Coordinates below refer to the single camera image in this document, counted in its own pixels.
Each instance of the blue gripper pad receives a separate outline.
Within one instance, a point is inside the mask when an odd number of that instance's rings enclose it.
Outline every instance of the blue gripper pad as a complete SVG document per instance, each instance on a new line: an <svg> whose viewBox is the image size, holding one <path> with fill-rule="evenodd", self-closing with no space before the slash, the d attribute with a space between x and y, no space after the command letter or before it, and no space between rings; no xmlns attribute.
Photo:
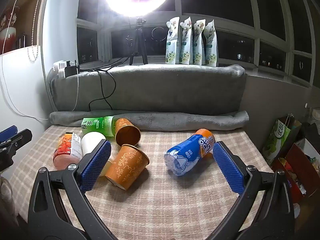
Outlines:
<svg viewBox="0 0 320 240"><path fill-rule="evenodd" d="M81 173L81 192L90 191L111 155L111 144L105 141Z"/></svg>
<svg viewBox="0 0 320 240"><path fill-rule="evenodd" d="M18 133L18 128L13 125L4 131L0 132L0 143L3 143L10 139L11 137L15 136Z"/></svg>
<svg viewBox="0 0 320 240"><path fill-rule="evenodd" d="M213 158L229 183L231 190L242 194L244 191L244 176L219 142L213 145Z"/></svg>

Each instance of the red box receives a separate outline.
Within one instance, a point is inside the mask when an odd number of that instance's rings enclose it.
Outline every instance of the red box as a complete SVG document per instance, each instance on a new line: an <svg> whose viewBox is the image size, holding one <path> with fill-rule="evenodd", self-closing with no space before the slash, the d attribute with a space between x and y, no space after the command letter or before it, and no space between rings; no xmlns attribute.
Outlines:
<svg viewBox="0 0 320 240"><path fill-rule="evenodd" d="M305 156L304 152L296 143L292 145L285 159L294 170L300 182L303 184L307 192L305 195L302 195L300 189L278 159L273 162L272 169L274 172L278 169L285 172L291 188L292 201L293 203L299 203L302 198L309 197L317 189L320 189L320 177L311 162Z"/></svg>

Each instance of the cardboard box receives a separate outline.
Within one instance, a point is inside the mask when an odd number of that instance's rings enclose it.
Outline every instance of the cardboard box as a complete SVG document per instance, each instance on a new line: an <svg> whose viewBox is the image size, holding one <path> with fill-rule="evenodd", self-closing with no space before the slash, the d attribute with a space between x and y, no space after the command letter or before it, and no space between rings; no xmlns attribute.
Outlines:
<svg viewBox="0 0 320 240"><path fill-rule="evenodd" d="M289 165L292 167L294 173L297 175L299 181L304 186L306 190L305 195L301 193L293 178L279 161L279 159L274 160L272 164L273 171L278 169L284 170L291 189L293 203L299 203L303 198L310 197L316 190L320 189L320 177L316 169L306 157L305 153L311 158L315 157L320 160L320 155L306 139L293 144L285 157Z"/></svg>

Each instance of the plaid tablecloth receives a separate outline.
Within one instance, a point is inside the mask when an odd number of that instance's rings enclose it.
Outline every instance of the plaid tablecloth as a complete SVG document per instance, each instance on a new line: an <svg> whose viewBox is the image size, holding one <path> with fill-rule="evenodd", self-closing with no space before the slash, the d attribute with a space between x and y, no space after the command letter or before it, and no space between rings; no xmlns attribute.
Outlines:
<svg viewBox="0 0 320 240"><path fill-rule="evenodd" d="M34 144L15 170L10 184L16 209L28 219L28 206L33 182L42 166L54 170L52 155L58 137L66 132L82 137L79 127L51 126ZM241 130L213 131L217 141L224 141L231 152L246 165L260 171L271 171L247 134ZM119 240L206 239L227 214L238 194L233 193L213 158L199 161L182 177L167 171L164 153L190 137L192 132L142 132L138 147L150 158L150 164L128 191L112 185L105 177L97 180L86 193L97 214ZM112 155L120 147L111 140ZM68 198L61 191L73 225L81 228ZM259 194L244 227L250 225L257 212Z"/></svg>

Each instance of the tripod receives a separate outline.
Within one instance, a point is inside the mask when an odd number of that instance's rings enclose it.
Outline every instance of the tripod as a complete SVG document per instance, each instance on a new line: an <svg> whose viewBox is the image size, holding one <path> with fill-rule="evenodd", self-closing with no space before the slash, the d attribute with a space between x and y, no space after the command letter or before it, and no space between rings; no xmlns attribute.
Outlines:
<svg viewBox="0 0 320 240"><path fill-rule="evenodd" d="M138 56L139 52L142 55L142 60L143 64L148 64L148 58L147 58L147 50L146 50L146 43L144 39L144 34L143 34L143 24L146 21L142 20L141 18L137 19L137 26L136 26L136 32L135 32L135 38L134 38L134 49L133 53L130 56L130 63L129 65L132 65L133 63L133 57Z"/></svg>

